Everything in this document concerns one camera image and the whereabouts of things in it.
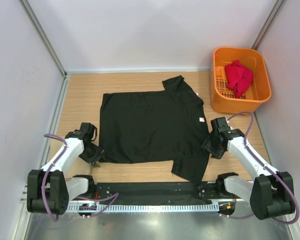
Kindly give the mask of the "black t shirt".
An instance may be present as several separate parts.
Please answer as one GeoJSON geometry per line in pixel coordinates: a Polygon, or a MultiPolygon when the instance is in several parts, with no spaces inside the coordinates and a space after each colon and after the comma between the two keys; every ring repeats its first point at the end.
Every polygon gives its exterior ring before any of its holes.
{"type": "Polygon", "coordinates": [[[162,91],[103,95],[99,121],[103,161],[172,161],[174,175],[199,184],[209,161],[202,147],[209,136],[204,102],[181,75],[162,84],[162,91]]]}

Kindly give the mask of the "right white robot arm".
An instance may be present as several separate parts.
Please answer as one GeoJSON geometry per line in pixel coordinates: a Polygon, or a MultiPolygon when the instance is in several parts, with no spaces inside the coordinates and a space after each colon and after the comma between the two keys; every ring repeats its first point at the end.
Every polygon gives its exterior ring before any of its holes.
{"type": "Polygon", "coordinates": [[[212,158],[221,159],[231,153],[252,178],[244,180],[235,172],[218,175],[215,192],[221,198],[229,195],[240,197],[249,203],[252,214],[259,220],[274,219],[294,214],[290,224],[300,216],[300,208],[294,195],[293,178],[288,172],[280,172],[251,146],[248,134],[232,128],[229,120],[218,117],[211,120],[212,130],[202,145],[212,158]]]}

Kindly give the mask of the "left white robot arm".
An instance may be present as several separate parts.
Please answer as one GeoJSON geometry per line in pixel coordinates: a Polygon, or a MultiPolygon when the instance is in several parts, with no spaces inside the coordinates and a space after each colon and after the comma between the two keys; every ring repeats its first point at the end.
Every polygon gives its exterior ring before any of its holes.
{"type": "Polygon", "coordinates": [[[71,200],[83,197],[91,200],[96,194],[91,175],[77,174],[69,181],[66,173],[77,158],[94,166],[105,157],[102,148],[95,145],[97,127],[83,122],[79,129],[70,131],[64,138],[47,133],[46,138],[59,140],[62,146],[41,169],[33,169],[27,176],[27,210],[30,213],[63,215],[71,200]]]}

